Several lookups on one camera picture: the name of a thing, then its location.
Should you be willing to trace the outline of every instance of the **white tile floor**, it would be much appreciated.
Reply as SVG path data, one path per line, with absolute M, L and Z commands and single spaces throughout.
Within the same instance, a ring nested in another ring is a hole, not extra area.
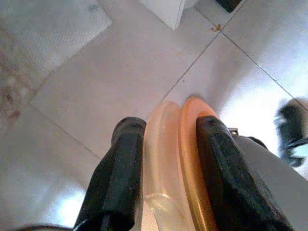
M 233 14 L 201 1 L 176 31 L 142 5 L 100 1 L 113 24 L 48 77 L 0 141 L 0 229 L 73 226 L 77 213 L 66 211 L 81 206 L 114 125 L 146 119 L 164 98 L 199 95 L 277 153 L 277 108 L 308 98 L 307 1 L 247 0 Z M 299 172 L 308 178 L 307 166 Z M 146 217 L 144 230 L 155 230 Z

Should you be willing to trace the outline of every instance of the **floor tile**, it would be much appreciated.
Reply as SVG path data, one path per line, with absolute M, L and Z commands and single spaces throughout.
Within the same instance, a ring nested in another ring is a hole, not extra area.
M 209 21 L 216 26 L 218 24 L 223 28 L 226 23 L 236 14 L 240 7 L 244 4 L 246 0 L 242 0 L 237 7 L 228 13 L 221 5 L 219 5 L 215 0 L 200 0 L 195 8 Z
M 308 2 L 248 0 L 223 32 L 294 97 L 308 98 Z
M 42 214 L 49 211 L 48 204 L 60 206 L 57 201 L 67 201 L 70 194 L 78 193 L 72 200 L 81 206 L 81 195 L 98 158 L 30 106 L 0 146 L 0 204 L 6 211 L 0 214 L 3 228 L 38 222 L 73 225 L 76 217 L 55 221 L 52 212 L 45 218 Z
M 203 98 L 230 128 L 277 153 L 276 110 L 291 97 L 223 34 L 212 42 L 167 99 Z
M 54 73 L 31 103 L 100 156 L 116 123 L 131 115 L 145 119 L 216 35 L 195 9 L 185 11 L 173 31 L 142 5 L 140 15 L 118 17 L 118 11 L 128 15 L 119 5 L 105 4 L 113 24 Z

